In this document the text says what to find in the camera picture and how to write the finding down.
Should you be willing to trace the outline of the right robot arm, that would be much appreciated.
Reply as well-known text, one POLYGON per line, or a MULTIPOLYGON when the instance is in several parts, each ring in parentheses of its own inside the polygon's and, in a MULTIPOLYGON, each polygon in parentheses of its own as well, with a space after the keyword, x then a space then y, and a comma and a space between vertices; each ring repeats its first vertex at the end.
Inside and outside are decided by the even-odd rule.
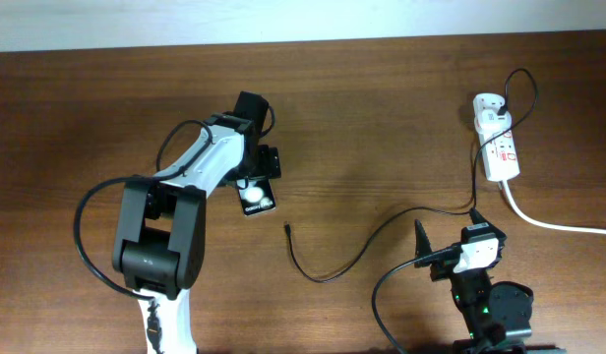
POLYGON ((534 295, 522 284, 494 283, 488 271, 502 259, 506 234, 476 209, 472 224, 460 231, 460 240, 433 251, 422 223, 414 222, 418 267, 428 267, 432 281, 451 283, 454 305, 461 312, 469 337, 452 345, 454 353, 524 353, 531 336, 534 295))

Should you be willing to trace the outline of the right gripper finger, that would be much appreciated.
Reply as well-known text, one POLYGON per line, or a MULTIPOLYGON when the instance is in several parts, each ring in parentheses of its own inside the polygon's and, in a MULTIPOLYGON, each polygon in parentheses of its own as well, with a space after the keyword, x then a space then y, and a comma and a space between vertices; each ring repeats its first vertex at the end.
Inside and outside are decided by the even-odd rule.
POLYGON ((414 220, 414 228, 415 228, 415 258, 418 259, 418 262, 414 263, 416 268, 421 268, 428 266, 430 264, 429 261, 424 261, 426 256, 430 256, 433 251, 431 248, 430 240, 425 232, 425 229, 422 223, 418 220, 414 220))
POLYGON ((469 230, 482 230, 498 234, 500 230, 490 221, 488 221, 475 207, 469 210, 469 216, 472 221, 472 225, 468 227, 469 230))

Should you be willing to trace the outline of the black Samsung smartphone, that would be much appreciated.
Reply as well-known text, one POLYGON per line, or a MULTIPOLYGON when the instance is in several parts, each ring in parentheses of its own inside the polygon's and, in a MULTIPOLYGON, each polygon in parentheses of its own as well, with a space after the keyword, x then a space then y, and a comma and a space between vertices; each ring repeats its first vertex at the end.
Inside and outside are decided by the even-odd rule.
POLYGON ((237 193, 245 216, 254 216, 276 209, 276 200, 269 180, 238 180, 237 193))

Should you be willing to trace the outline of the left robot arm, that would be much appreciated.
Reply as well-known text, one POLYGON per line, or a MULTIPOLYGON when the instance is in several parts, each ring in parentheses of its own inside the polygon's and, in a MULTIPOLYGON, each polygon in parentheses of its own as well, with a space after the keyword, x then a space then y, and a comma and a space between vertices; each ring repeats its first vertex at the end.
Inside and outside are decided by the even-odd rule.
POLYGON ((139 298, 150 353, 195 353, 190 289, 206 249, 207 199, 231 186, 245 215, 275 209, 278 151, 261 144, 273 108, 243 91, 231 111, 202 121, 196 141, 149 182, 124 187, 113 267, 139 298))

